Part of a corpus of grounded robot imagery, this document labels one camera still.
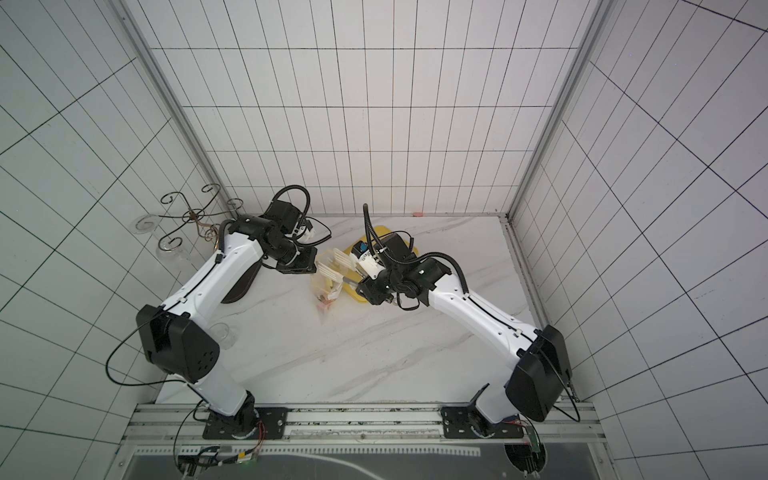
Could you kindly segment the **clear resealable zip bag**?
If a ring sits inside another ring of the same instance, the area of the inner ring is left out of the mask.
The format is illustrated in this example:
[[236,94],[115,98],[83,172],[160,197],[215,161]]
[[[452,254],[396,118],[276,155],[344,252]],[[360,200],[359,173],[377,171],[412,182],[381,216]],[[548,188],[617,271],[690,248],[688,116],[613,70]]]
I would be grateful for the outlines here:
[[334,284],[317,271],[310,275],[310,291],[315,299],[320,323],[324,323],[332,305],[342,293],[343,284]]

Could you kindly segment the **white slotted kitchen tongs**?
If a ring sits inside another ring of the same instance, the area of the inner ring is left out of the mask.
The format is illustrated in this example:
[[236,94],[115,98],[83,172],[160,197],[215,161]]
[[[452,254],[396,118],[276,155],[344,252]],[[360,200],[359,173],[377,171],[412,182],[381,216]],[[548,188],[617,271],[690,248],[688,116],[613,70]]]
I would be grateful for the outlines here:
[[334,284],[356,289],[362,281],[357,263],[338,248],[326,250],[316,259],[317,272]]

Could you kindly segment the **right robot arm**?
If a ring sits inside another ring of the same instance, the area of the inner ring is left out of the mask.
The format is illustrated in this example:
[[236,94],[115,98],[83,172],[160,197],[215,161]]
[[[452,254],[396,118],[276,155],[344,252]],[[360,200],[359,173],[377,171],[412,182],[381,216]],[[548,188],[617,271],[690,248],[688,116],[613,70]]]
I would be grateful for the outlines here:
[[456,320],[501,357],[509,379],[482,386],[466,407],[476,436],[491,437],[513,416],[542,422],[566,394],[572,372],[562,333],[520,321],[473,292],[451,256],[418,255],[398,233],[370,233],[352,246],[350,257],[362,272],[356,292],[368,303],[414,299]]

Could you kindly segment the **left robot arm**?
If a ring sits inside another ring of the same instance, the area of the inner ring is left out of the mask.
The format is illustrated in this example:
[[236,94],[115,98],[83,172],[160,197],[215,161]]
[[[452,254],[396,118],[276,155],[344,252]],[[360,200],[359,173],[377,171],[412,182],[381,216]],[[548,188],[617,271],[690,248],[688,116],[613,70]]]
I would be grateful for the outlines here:
[[315,272],[313,230],[301,215],[228,219],[204,266],[161,305],[146,305],[136,316],[147,361],[182,380],[235,439],[255,434],[257,410],[253,395],[219,359],[223,341],[215,333],[213,313],[248,292],[266,259],[283,274]]

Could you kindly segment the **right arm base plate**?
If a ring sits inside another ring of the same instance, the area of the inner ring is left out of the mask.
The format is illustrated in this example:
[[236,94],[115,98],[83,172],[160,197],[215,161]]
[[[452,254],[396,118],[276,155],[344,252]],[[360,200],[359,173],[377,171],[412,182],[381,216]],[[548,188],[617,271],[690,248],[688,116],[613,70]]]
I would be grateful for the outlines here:
[[473,405],[442,406],[439,409],[443,436],[447,439],[522,439],[524,430],[516,424],[492,424]]

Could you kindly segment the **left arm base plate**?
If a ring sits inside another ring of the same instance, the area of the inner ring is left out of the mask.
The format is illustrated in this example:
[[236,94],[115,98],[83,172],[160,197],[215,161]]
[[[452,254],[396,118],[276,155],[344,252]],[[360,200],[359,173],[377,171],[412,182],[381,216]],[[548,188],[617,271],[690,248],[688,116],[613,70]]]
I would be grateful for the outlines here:
[[283,438],[287,414],[283,407],[246,407],[244,414],[226,417],[211,413],[202,434],[205,440],[278,440]]

